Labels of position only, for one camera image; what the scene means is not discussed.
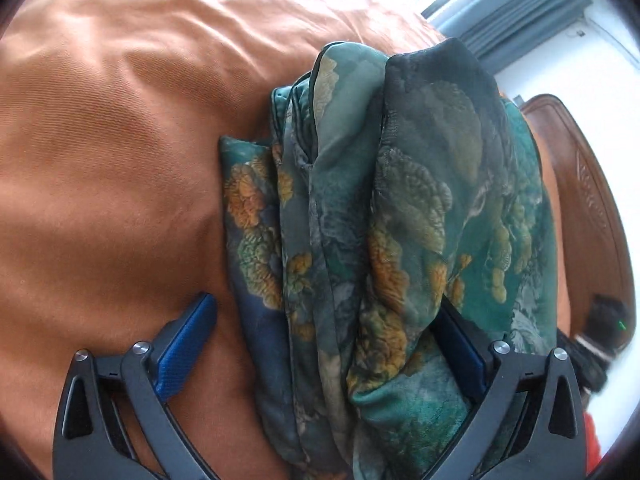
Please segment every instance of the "red object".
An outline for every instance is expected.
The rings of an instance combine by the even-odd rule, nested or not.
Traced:
[[[591,415],[584,412],[584,429],[587,436],[587,474],[595,469],[602,458],[600,455],[600,443],[596,436],[596,426]]]

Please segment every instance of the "embossed logo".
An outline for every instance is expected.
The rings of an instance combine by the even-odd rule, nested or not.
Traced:
[[[591,221],[594,222],[598,229],[606,234],[609,228],[607,214],[604,211],[599,195],[597,195],[596,185],[593,182],[591,172],[582,160],[579,152],[576,152],[575,159],[578,170],[578,182],[580,182],[580,191],[582,192],[581,195],[589,211]]]

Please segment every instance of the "blue curtain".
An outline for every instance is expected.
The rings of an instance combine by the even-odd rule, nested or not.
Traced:
[[[459,38],[491,74],[580,18],[591,0],[475,0],[447,19],[430,22]]]

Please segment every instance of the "metal screw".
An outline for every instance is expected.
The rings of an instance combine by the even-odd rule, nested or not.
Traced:
[[[146,341],[138,341],[133,345],[132,350],[135,355],[142,355],[149,352],[149,348],[151,348],[151,346]]]
[[[504,341],[494,341],[494,350],[498,354],[508,354],[511,351],[511,347]]]
[[[76,361],[84,361],[88,357],[89,357],[89,351],[85,350],[84,348],[76,352]]]
[[[566,361],[568,357],[563,348],[554,348],[554,356],[556,359],[560,359],[561,361]]]

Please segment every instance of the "floral print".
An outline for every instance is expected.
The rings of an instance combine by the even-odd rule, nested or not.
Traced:
[[[555,345],[554,229],[529,128],[457,40],[332,43],[221,140],[228,266],[265,432],[295,480],[420,478],[469,412],[430,323],[446,295]]]

